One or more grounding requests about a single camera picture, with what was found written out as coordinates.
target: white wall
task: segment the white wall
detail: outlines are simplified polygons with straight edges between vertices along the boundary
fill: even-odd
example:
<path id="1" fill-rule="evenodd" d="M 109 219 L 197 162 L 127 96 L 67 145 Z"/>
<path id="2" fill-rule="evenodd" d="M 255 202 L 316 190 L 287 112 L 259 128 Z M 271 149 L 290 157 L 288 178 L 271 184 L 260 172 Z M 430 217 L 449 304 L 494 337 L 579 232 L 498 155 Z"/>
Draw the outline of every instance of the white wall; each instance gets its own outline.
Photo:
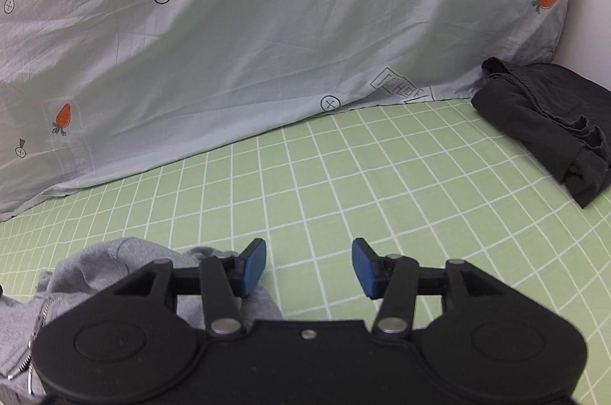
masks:
<path id="1" fill-rule="evenodd" d="M 611 90 L 611 0 L 571 0 L 554 62 Z"/>

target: green bed sheet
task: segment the green bed sheet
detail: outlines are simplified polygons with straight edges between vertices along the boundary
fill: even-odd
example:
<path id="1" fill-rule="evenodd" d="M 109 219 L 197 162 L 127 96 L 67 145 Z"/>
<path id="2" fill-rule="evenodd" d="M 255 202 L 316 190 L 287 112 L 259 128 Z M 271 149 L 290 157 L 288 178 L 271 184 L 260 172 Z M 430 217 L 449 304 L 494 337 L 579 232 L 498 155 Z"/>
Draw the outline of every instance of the green bed sheet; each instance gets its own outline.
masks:
<path id="1" fill-rule="evenodd" d="M 39 271 L 124 236 L 176 250 L 263 237 L 263 282 L 295 319 L 372 320 L 355 237 L 424 266 L 465 258 L 575 323 L 590 351 L 575 397 L 611 397 L 611 190 L 581 210 L 468 101 L 326 115 L 48 200 L 0 224 L 0 284 L 27 300 Z M 424 297 L 417 325 L 440 312 Z"/>

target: blue gripper pad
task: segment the blue gripper pad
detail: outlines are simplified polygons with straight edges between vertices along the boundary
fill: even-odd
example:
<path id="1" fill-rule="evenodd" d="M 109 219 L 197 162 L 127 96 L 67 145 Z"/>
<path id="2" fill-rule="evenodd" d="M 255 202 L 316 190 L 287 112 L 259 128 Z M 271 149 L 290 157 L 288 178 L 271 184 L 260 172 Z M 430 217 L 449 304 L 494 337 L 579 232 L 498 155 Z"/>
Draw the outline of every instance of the blue gripper pad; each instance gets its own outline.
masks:
<path id="1" fill-rule="evenodd" d="M 262 240 L 255 249 L 244 259 L 244 275 L 242 276 L 242 298 L 248 298 L 257 283 L 261 279 L 261 275 L 265 270 L 265 262 L 267 261 L 267 246 Z"/>
<path id="2" fill-rule="evenodd" d="M 365 295 L 369 298 L 376 298 L 378 285 L 373 271 L 373 262 L 366 256 L 356 240 L 352 242 L 352 268 Z"/>

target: gray hoodie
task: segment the gray hoodie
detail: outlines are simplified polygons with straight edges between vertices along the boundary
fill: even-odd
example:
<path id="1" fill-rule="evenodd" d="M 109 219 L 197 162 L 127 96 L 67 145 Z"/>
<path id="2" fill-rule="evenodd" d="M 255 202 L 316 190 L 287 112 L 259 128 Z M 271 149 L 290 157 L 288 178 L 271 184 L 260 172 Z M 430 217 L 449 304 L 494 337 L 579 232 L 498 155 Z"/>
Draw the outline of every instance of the gray hoodie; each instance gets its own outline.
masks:
<path id="1" fill-rule="evenodd" d="M 32 373 L 32 390 L 28 392 L 28 372 L 13 380 L 8 375 L 23 361 L 36 318 L 48 307 L 46 322 L 82 303 L 102 289 L 157 258 L 169 258 L 175 268 L 196 267 L 198 259 L 216 255 L 211 248 L 198 247 L 180 254 L 137 238 L 117 239 L 93 245 L 60 262 L 53 273 L 41 273 L 37 292 L 27 303 L 19 303 L 5 295 L 0 297 L 0 402 L 4 405 L 37 404 L 45 397 L 36 372 Z M 204 328 L 199 296 L 178 299 L 178 315 L 191 326 Z M 255 319 L 281 319 L 282 315 L 270 294 L 258 286 L 254 294 L 241 303 L 247 325 Z"/>

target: white fabric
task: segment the white fabric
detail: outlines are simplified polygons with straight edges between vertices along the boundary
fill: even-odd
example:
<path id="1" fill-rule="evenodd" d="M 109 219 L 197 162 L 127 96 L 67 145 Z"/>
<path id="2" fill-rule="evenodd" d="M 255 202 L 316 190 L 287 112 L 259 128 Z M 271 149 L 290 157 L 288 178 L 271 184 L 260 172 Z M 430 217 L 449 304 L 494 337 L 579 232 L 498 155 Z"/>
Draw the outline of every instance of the white fabric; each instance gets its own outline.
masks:
<path id="1" fill-rule="evenodd" d="M 531 1 L 0 0 L 0 220 L 338 101 L 468 97 L 550 58 L 567 0 Z"/>

